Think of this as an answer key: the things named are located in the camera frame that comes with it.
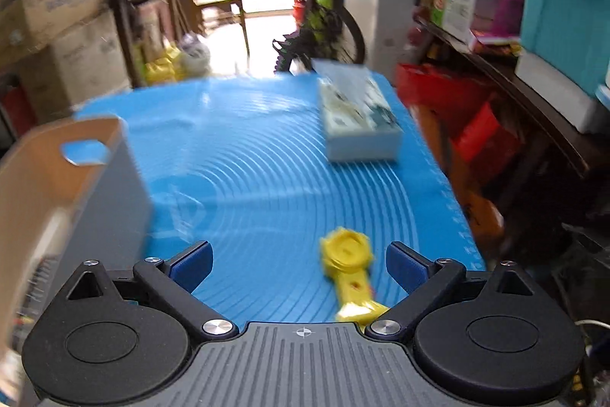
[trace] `blue table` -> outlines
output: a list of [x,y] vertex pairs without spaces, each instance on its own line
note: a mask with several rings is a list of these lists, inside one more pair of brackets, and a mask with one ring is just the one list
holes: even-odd
[[338,226],[365,233],[376,299],[405,296],[385,270],[400,240],[429,259],[483,269],[451,188],[387,81],[377,82],[405,131],[398,163],[330,165],[316,76],[208,79],[96,100],[80,117],[116,114],[154,201],[147,255],[198,240],[212,274],[193,294],[240,327],[324,322],[337,311],[319,239]]

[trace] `chair leg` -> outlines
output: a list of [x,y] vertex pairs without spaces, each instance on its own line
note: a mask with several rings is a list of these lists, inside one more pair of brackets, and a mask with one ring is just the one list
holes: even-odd
[[239,1],[237,7],[239,8],[239,24],[242,25],[243,40],[246,42],[246,54],[248,55],[248,61],[250,60],[250,44],[248,42],[248,32],[246,31],[246,14],[243,11],[243,4]]

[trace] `yellow toy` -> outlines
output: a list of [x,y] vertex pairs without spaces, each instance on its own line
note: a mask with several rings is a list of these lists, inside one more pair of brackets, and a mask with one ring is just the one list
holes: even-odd
[[373,300],[368,282],[368,267],[373,262],[368,237],[362,233],[338,228],[320,240],[324,274],[332,278],[341,308],[339,322],[356,322],[363,330],[388,307]]

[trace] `bicycle tire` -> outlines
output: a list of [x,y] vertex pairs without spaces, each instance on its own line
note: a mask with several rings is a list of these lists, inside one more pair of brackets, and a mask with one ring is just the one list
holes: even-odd
[[[334,11],[342,23],[347,27],[348,31],[352,35],[352,38],[354,39],[356,46],[356,57],[353,60],[353,64],[364,64],[364,60],[367,56],[367,49],[364,43],[364,36],[362,36],[362,31],[360,30],[360,27],[358,27],[358,23],[356,23],[354,17],[348,10],[345,9],[344,6],[340,6]],[[300,54],[297,50],[288,46],[285,53],[280,53],[278,55],[278,59],[275,64],[275,71],[290,72],[292,61],[299,56]]]

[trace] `floor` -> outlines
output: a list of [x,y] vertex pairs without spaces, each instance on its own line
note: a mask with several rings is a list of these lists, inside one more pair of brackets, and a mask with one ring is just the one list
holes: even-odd
[[249,66],[239,24],[219,27],[206,39],[212,53],[212,73],[215,76],[273,73],[278,53],[271,43],[273,39],[283,40],[283,36],[294,32],[296,27],[292,16],[269,16],[246,20],[246,29],[251,54]]

